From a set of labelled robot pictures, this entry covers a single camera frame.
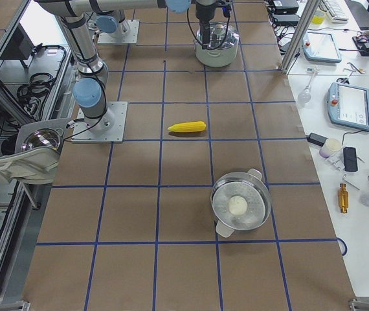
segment toy corn cob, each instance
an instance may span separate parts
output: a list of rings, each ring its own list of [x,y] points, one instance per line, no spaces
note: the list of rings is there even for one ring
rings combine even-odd
[[[175,133],[202,132],[205,129],[206,124],[203,121],[177,123],[167,128],[168,131]]]

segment silver bowl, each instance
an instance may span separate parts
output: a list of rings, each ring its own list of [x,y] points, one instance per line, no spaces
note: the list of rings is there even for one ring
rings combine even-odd
[[[31,150],[36,147],[50,147],[54,150],[59,149],[61,136],[50,128],[42,128],[31,133],[22,144],[22,151]]]

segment keyboard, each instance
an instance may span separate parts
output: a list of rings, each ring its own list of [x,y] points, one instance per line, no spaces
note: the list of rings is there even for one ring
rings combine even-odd
[[[337,3],[337,0],[321,0],[320,9],[326,12],[327,18],[333,24],[346,24],[348,16]]]

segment blue joint cap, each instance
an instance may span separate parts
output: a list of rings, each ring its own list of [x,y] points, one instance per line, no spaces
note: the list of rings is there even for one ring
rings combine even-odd
[[[96,18],[96,25],[102,32],[112,34],[117,30],[118,21],[114,16],[98,15]]]
[[[192,0],[166,0],[166,5],[175,13],[183,13],[189,9],[191,2]]]
[[[83,108],[91,108],[98,104],[102,90],[100,84],[92,78],[83,78],[75,83],[73,94],[77,103]]]

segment white cup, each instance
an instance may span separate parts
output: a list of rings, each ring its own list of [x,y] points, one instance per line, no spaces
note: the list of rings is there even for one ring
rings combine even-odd
[[[320,156],[327,158],[335,152],[340,151],[340,149],[341,143],[336,140],[336,138],[327,138],[326,142],[320,149]]]

